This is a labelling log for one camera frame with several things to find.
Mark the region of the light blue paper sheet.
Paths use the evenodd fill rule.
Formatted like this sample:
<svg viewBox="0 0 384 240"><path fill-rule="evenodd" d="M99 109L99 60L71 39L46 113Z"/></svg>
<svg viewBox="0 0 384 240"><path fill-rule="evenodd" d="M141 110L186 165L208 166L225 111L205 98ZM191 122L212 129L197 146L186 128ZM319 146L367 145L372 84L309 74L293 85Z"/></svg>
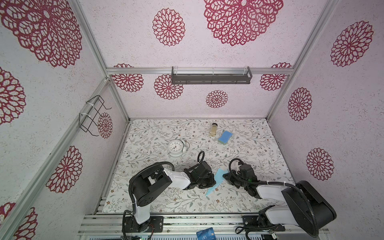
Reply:
<svg viewBox="0 0 384 240"><path fill-rule="evenodd" d="M216 183L211 188L208 189L208 191L206 192L206 197L208 197L210 194L212 194L220 186L220 184L225 180L223 175L227 174L228 172L229 172L229 170L224 169L224 168L220 168L217 170L215 177L214 177Z"/></svg>

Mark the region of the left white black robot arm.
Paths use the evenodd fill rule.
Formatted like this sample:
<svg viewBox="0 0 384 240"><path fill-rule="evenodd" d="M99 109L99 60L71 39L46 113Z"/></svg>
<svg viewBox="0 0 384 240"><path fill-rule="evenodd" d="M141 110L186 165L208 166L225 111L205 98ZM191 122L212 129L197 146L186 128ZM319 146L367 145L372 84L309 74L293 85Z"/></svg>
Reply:
<svg viewBox="0 0 384 240"><path fill-rule="evenodd" d="M205 161L181 172L176 172L170 162L152 164L139 171L129 181L132 215L135 222L142 225L150 219L150 204L166 189L208 189L215 184L215 175Z"/></svg>

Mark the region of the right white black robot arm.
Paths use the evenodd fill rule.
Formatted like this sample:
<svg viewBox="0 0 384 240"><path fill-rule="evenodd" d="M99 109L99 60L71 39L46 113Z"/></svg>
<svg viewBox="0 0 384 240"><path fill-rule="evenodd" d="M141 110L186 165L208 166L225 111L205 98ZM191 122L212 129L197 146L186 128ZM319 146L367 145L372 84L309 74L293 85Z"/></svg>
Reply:
<svg viewBox="0 0 384 240"><path fill-rule="evenodd" d="M273 200L284 206L271 205L260 210L256 221L237 228L239 234L250 232L280 231L286 225L301 228L313 238L319 236L320 229L337 218L334 208L307 181L296 184L276 181L260 181L253 168L242 161L238 170L229 167L223 178L236 188L244 190L258 200Z"/></svg>

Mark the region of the white alarm clock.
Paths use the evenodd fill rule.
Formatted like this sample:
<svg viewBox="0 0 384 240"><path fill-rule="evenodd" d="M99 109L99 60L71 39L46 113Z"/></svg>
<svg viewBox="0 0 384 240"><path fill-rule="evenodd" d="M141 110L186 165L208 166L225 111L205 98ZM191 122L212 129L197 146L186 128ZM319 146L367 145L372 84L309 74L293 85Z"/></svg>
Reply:
<svg viewBox="0 0 384 240"><path fill-rule="evenodd" d="M190 148L190 143L185 140L178 139L172 140L169 142L167 150L168 155L173 158L181 157L187 153L187 150Z"/></svg>

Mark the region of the blue green sponge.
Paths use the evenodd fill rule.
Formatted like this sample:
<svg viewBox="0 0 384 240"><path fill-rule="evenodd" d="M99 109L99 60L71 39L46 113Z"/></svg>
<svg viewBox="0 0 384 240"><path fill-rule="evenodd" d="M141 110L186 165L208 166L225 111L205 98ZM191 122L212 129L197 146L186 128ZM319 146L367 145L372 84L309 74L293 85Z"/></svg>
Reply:
<svg viewBox="0 0 384 240"><path fill-rule="evenodd" d="M224 131L222 135L218 138L218 142L223 145L226 145L232 136L233 134L231 132Z"/></svg>

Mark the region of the small yellow liquid jar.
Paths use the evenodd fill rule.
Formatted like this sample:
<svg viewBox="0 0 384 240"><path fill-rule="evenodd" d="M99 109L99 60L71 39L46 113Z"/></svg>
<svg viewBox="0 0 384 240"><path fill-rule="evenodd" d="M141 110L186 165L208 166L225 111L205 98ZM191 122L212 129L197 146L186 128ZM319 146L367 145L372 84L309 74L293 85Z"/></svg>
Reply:
<svg viewBox="0 0 384 240"><path fill-rule="evenodd" d="M215 137L215 136L216 136L216 134L217 134L217 128L218 128L218 124L213 123L213 124L211 125L211 129L210 129L210 136L211 136L211 137Z"/></svg>

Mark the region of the blue card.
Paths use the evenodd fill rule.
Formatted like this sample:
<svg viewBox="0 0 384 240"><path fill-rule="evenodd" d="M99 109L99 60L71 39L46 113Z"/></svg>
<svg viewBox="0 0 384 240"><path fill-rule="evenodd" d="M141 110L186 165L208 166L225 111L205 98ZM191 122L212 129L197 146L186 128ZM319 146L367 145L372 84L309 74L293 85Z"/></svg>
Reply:
<svg viewBox="0 0 384 240"><path fill-rule="evenodd" d="M201 230L196 232L198 240L216 240L216 235L213 228L208 228L205 230Z"/></svg>

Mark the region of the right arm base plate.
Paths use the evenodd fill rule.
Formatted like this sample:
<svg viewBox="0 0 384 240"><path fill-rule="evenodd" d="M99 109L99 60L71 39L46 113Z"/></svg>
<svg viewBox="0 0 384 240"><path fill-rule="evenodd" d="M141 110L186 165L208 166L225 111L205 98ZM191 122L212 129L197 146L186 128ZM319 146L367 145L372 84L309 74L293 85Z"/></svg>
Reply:
<svg viewBox="0 0 384 240"><path fill-rule="evenodd" d="M242 216L243 220L243 229L257 229L258 231L269 231L273 230L276 232L284 232L286 228L280 224L272 224L267 217L259 215L247 215Z"/></svg>

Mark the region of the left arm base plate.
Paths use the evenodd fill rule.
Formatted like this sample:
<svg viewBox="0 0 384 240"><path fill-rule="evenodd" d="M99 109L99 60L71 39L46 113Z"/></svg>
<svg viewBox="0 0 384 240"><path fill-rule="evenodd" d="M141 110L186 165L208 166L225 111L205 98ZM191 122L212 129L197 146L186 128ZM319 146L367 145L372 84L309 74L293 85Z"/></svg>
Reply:
<svg viewBox="0 0 384 240"><path fill-rule="evenodd" d="M151 216L142 224L136 222L135 217L124 217L122 232L130 233L161 233L164 226L164 217Z"/></svg>

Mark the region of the black wall shelf rack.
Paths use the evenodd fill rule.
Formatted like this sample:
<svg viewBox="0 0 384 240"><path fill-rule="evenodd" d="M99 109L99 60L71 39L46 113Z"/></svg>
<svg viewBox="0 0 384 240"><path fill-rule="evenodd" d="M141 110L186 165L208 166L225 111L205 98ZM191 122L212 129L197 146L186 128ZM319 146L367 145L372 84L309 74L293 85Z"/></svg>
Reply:
<svg viewBox="0 0 384 240"><path fill-rule="evenodd" d="M178 74L172 67L173 85L248 85L253 74L249 67L242 74Z"/></svg>

